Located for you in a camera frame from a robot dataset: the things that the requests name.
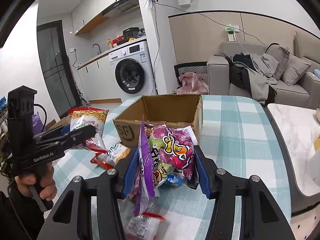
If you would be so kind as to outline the wall socket with green plug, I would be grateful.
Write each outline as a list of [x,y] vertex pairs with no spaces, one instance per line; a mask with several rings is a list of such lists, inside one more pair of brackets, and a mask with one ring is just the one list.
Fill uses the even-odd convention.
[[240,30],[239,30],[238,25],[229,24],[229,25],[225,26],[225,32],[227,33],[229,42],[236,42],[237,41],[236,33],[238,33],[239,31]]

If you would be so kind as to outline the blue Oreo packet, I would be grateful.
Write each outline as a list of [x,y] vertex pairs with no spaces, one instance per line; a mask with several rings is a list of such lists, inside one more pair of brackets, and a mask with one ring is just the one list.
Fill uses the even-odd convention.
[[168,174],[165,184],[171,186],[181,186],[184,184],[183,179],[175,173]]

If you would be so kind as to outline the black patterned chair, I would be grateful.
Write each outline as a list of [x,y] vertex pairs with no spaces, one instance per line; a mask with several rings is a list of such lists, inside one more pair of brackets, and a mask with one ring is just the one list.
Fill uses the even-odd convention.
[[174,70],[178,84],[180,86],[182,85],[182,83],[179,78],[186,73],[191,72],[200,75],[208,75],[207,61],[180,63],[174,65]]

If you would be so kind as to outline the white kitchen cabinet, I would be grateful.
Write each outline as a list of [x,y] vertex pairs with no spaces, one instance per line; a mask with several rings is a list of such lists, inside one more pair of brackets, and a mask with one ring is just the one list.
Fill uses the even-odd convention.
[[82,67],[79,75],[89,101],[121,100],[114,67],[108,56]]

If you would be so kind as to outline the purple snack bag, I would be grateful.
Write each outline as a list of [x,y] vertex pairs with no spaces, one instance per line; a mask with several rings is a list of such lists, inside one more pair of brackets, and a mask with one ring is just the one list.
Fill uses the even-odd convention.
[[188,187],[197,188],[199,175],[195,166],[195,145],[197,138],[190,126],[169,128],[141,123],[138,169],[129,194],[135,205],[134,216],[151,212],[158,198],[158,188],[168,174],[175,173]]

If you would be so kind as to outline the grey clothes pile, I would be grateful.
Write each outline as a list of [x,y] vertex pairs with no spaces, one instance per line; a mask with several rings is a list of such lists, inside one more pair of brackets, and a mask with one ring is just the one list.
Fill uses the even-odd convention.
[[229,81],[245,90],[251,98],[267,106],[277,95],[276,70],[278,61],[269,54],[235,54],[226,58],[229,64]]

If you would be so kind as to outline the white washing machine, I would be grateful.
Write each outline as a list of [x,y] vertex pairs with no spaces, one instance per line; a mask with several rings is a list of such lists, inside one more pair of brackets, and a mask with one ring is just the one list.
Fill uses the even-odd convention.
[[109,60],[122,102],[136,96],[158,94],[146,40],[111,52]]

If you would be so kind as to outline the range hood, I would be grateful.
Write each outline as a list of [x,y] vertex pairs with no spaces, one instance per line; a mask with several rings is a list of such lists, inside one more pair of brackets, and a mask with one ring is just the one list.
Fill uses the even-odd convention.
[[101,12],[103,17],[118,17],[139,7],[138,0],[119,0],[109,5]]

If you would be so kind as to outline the black glass door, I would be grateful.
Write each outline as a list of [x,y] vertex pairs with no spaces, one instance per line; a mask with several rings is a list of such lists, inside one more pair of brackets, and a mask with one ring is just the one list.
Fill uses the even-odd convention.
[[58,116],[64,118],[68,110],[80,106],[80,96],[66,52],[61,20],[37,26],[37,46],[48,93]]

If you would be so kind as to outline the light blue pillow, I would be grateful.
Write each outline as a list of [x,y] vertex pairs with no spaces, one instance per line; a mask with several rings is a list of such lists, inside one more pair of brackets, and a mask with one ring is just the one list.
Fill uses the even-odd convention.
[[313,74],[315,74],[320,79],[320,70],[319,69],[314,69]]

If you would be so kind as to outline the teal plaid tablecloth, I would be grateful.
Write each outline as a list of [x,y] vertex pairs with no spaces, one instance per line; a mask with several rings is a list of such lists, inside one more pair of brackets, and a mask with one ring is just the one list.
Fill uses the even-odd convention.
[[[113,119],[138,98],[106,108],[110,112],[104,127],[105,144],[119,139]],[[291,198],[287,171],[276,135],[259,103],[238,96],[203,96],[203,126],[200,148],[217,167],[237,177],[258,175],[280,206],[288,223],[291,220]],[[69,150],[54,165],[57,201],[74,176],[97,177],[104,169],[90,163],[94,153]],[[155,239],[205,239],[214,200],[208,200],[200,187],[163,185],[156,212],[165,218]]]

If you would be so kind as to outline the white noodle snack bag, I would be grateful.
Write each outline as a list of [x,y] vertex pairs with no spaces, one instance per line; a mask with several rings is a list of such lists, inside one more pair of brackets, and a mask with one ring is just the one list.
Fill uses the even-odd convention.
[[94,107],[74,107],[68,110],[71,118],[70,130],[82,128],[91,125],[95,128],[95,135],[83,142],[88,150],[106,153],[106,147],[102,139],[105,121],[108,109],[99,109]]

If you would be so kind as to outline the small cardboard box on floor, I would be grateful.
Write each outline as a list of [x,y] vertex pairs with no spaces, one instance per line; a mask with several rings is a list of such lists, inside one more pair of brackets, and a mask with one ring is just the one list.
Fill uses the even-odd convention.
[[47,124],[45,126],[45,129],[49,130],[49,129],[57,128],[59,126],[69,125],[70,122],[71,122],[71,117],[69,115],[67,115],[59,121],[55,121],[55,119],[54,119],[53,121],[51,121],[49,124]]

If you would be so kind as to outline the grey sofa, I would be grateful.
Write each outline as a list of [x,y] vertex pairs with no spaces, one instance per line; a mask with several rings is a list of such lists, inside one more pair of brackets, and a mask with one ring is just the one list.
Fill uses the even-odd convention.
[[319,39],[298,31],[293,51],[269,45],[223,42],[207,61],[209,92],[270,103],[319,107]]

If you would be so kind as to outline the pink cloth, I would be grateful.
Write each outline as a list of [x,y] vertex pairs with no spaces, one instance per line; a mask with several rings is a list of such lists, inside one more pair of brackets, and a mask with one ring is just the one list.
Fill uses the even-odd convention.
[[173,94],[209,94],[207,74],[196,74],[194,72],[187,72],[180,76],[178,80],[180,81],[181,85],[173,91]]

